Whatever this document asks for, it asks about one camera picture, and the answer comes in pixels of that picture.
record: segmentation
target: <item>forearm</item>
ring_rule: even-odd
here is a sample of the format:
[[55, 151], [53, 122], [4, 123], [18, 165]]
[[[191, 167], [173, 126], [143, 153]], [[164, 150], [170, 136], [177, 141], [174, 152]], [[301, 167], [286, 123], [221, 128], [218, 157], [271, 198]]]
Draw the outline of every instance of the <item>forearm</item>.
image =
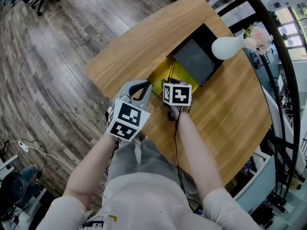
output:
[[216, 160], [187, 113], [181, 113], [178, 131], [191, 175], [203, 200], [213, 190], [224, 187]]
[[94, 145], [72, 172], [64, 195], [74, 196], [88, 207], [93, 193], [103, 178], [106, 165], [115, 145], [115, 137], [104, 133], [96, 145]]

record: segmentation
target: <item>white sleeve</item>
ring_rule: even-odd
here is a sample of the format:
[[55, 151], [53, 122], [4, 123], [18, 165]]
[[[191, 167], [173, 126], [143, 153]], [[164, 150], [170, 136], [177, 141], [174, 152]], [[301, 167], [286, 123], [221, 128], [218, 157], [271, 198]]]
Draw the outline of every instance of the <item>white sleeve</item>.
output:
[[85, 213], [85, 206], [75, 197], [59, 197], [52, 202], [36, 230], [78, 230]]
[[259, 230], [252, 217], [224, 189], [209, 193], [202, 202], [204, 216], [223, 230]]

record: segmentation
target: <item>window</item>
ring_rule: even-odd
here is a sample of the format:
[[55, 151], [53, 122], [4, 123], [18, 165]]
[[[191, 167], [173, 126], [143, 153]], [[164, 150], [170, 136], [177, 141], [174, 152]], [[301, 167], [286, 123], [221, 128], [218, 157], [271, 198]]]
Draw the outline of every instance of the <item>window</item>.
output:
[[303, 46], [300, 36], [289, 37], [288, 40], [285, 40], [284, 43], [287, 47], [291, 46]]
[[294, 21], [291, 13], [289, 12], [288, 8], [283, 8], [281, 10], [275, 11], [279, 21], [281, 24], [289, 23]]
[[275, 14], [281, 23], [278, 29], [283, 35], [291, 60], [306, 60], [307, 2], [280, 9]]
[[307, 54], [304, 47], [288, 49], [291, 60], [306, 60]]
[[286, 34], [286, 35], [298, 34], [298, 31], [294, 23], [281, 26], [278, 29], [281, 34]]

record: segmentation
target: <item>black metal railing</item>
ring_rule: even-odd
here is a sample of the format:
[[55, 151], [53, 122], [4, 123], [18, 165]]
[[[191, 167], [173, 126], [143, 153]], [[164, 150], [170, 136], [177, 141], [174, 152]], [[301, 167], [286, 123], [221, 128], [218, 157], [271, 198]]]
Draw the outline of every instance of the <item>black metal railing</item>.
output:
[[[278, 139], [275, 137], [272, 139], [272, 142], [275, 147], [278, 147], [278, 151], [283, 159], [283, 174], [285, 174], [285, 161], [287, 160], [287, 155], [286, 155], [286, 147], [289, 147], [293, 149], [292, 153], [292, 159], [290, 162], [290, 167], [289, 167], [289, 178], [287, 182], [285, 183], [286, 185], [286, 190], [284, 192], [284, 198], [286, 197], [289, 187], [290, 187], [290, 182], [292, 180], [292, 177], [295, 173], [295, 166], [296, 166], [296, 161], [298, 157], [298, 151], [299, 151], [299, 142], [300, 142], [300, 126], [301, 126], [301, 119], [300, 119], [300, 103], [299, 103], [299, 95], [298, 95], [298, 87], [297, 87], [297, 82], [296, 82], [296, 77], [295, 77], [295, 72], [293, 68], [293, 64], [289, 55], [289, 52], [284, 44], [282, 35], [280, 34], [276, 23], [274, 22], [273, 18], [271, 17], [270, 13], [268, 10], [265, 8], [263, 3], [260, 0], [235, 0], [231, 4], [229, 4], [227, 7], [222, 9], [220, 12], [218, 12], [219, 16], [223, 16], [224, 14], [228, 13], [235, 7], [248, 2], [251, 7], [254, 9], [255, 14], [237, 22], [236, 24], [232, 25], [229, 27], [229, 29], [232, 31], [232, 33], [236, 33], [240, 31], [242, 28], [247, 28], [254, 22], [262, 22], [269, 32], [274, 38], [273, 42], [275, 44], [275, 47], [277, 49], [278, 56], [280, 58], [280, 61], [282, 63], [285, 77], [288, 83], [288, 90], [289, 90], [289, 95], [291, 97], [292, 101], [292, 110], [293, 110], [293, 131], [294, 131], [294, 139], [293, 139], [293, 144], [290, 144], [286, 141], [285, 137], [285, 128], [284, 128], [284, 118], [283, 118], [283, 112], [282, 112], [282, 106], [280, 103], [280, 98], [277, 90], [277, 86], [273, 84], [273, 92], [274, 96], [276, 99], [276, 103], [278, 106], [278, 112], [280, 116], [280, 121], [281, 121], [281, 128], [282, 128], [282, 138]], [[269, 79], [271, 83], [274, 83], [274, 78], [272, 76], [272, 72], [266, 62], [266, 60], [261, 57], [262, 62], [264, 64], [264, 67], [266, 69], [266, 72], [269, 76]]]

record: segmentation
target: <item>pink flower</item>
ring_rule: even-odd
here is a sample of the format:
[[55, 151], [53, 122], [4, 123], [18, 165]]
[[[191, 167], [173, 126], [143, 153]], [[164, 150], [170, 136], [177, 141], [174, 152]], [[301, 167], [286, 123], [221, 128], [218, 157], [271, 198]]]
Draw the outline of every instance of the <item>pink flower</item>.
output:
[[247, 37], [244, 39], [245, 47], [250, 50], [254, 50], [257, 48], [257, 42], [252, 37]]
[[269, 43], [265, 43], [264, 45], [262, 45], [261, 47], [259, 47], [259, 54], [260, 55], [264, 55], [267, 51], [269, 51], [270, 49], [270, 44]]
[[265, 45], [268, 41], [272, 40], [272, 37], [269, 35], [269, 33], [267, 32], [267, 30], [258, 27], [258, 26], [254, 26], [250, 35], [250, 37], [252, 37], [256, 43], [257, 43], [257, 48], [262, 47], [263, 45]]

